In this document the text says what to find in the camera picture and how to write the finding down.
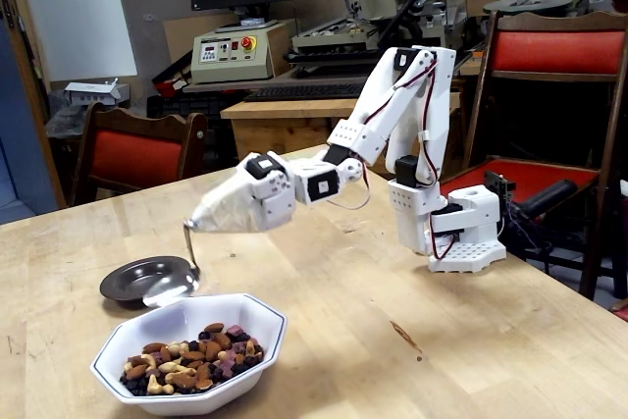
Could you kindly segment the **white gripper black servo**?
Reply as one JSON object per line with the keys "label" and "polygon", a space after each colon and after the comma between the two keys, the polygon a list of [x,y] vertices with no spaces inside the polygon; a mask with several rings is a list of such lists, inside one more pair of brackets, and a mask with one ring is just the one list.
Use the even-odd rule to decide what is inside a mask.
{"label": "white gripper black servo", "polygon": [[232,190],[242,200],[255,199],[258,232],[289,223],[295,211],[295,191],[288,162],[273,151],[250,153],[237,166]]}

